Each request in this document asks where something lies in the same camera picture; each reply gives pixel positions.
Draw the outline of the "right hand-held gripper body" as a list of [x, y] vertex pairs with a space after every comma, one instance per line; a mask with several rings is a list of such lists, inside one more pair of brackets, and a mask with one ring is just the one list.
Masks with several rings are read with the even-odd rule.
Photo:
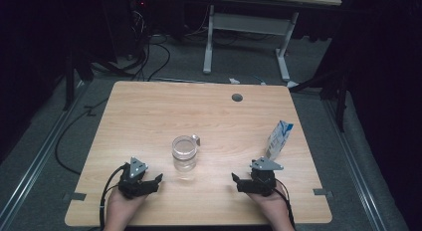
[[269, 196], [276, 187], [275, 172], [283, 170], [284, 167], [265, 156], [254, 159], [250, 165], [252, 190], [251, 193]]

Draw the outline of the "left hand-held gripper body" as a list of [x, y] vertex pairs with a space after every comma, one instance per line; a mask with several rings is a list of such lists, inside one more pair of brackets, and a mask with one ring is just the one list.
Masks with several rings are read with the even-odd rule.
[[129, 163], [124, 165], [123, 173], [117, 186], [125, 198], [133, 199], [148, 193], [148, 189], [142, 181], [147, 168], [148, 166], [144, 162], [134, 156]]

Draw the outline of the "clear glass jar with lid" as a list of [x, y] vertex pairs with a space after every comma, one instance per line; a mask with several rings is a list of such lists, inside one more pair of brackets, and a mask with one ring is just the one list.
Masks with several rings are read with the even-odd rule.
[[196, 134], [180, 135], [172, 142], [173, 165], [180, 172], [188, 172], [196, 166], [200, 137]]

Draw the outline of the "white and blue bag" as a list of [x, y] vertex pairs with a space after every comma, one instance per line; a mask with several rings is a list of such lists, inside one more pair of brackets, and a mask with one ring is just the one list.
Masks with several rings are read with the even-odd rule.
[[286, 144], [294, 125], [280, 120], [268, 137], [266, 157], [275, 160]]

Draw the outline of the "person's left hand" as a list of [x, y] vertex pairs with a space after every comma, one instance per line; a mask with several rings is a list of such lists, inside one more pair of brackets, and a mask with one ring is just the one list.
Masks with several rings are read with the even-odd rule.
[[127, 199], [118, 189], [114, 189], [107, 201], [105, 225], [109, 222], [128, 224], [146, 198], [147, 196], [143, 195]]

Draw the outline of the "person's right hand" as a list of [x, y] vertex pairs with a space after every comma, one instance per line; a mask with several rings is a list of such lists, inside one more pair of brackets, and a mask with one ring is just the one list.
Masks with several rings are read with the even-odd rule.
[[248, 193], [248, 196], [258, 204], [270, 224], [272, 222], [290, 222], [287, 204], [281, 194], [285, 194], [285, 192], [283, 187], [278, 184], [276, 190], [267, 197], [254, 193]]

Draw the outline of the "black metal stand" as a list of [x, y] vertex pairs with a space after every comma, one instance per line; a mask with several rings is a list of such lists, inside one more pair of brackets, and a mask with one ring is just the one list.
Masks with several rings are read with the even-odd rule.
[[78, 74], [83, 82], [91, 82], [94, 73], [91, 69], [90, 54], [82, 49], [73, 48], [66, 57], [66, 102], [64, 110], [68, 111], [75, 100], [75, 74]]
[[344, 132], [344, 111], [346, 109], [346, 92], [350, 75], [349, 62], [341, 62], [337, 68], [316, 75], [312, 79], [290, 88], [291, 93], [297, 93], [305, 88], [321, 84], [319, 96], [322, 100], [336, 100], [334, 122], [341, 132]]

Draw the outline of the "light desk with white legs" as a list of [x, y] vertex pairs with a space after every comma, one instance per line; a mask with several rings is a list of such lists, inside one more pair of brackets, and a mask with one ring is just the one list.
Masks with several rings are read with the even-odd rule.
[[[269, 2], [286, 2], [290, 5], [340, 6], [341, 0], [268, 0]], [[215, 30], [246, 32], [262, 35], [281, 36], [280, 47], [275, 51], [282, 80], [287, 84], [291, 81], [287, 68], [285, 53], [295, 30], [300, 12], [294, 10], [289, 18], [270, 18], [263, 16], [241, 15], [228, 12], [216, 12], [214, 6], [209, 6], [207, 45], [205, 48], [203, 73], [210, 74], [213, 59], [213, 34]]]

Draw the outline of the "dark device with red light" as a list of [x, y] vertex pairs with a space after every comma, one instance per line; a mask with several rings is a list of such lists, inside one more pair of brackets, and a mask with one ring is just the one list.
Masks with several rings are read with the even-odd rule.
[[129, 8], [131, 11], [146, 11], [148, 9], [148, 5], [144, 0], [130, 0], [129, 1]]

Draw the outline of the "metal floor rail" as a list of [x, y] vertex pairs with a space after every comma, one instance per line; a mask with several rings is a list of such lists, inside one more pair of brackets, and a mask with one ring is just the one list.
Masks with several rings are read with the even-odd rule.
[[89, 82], [73, 87], [75, 97], [67, 105], [65, 85], [59, 85], [32, 118], [27, 130], [0, 165], [0, 231], [8, 231], [52, 154], [65, 123]]
[[340, 145], [342, 147], [342, 153], [345, 158], [346, 166], [349, 170], [350, 177], [352, 179], [353, 185], [358, 194], [360, 203], [364, 209], [364, 212], [368, 218], [368, 221], [371, 225], [373, 231], [386, 231], [385, 223], [380, 215], [378, 207], [373, 198], [372, 192], [361, 172], [358, 163], [354, 157], [351, 146], [346, 138], [345, 132], [341, 131], [336, 119], [335, 119], [335, 110], [332, 102], [322, 102], [325, 111], [329, 116], [329, 120], [337, 138], [339, 139]]

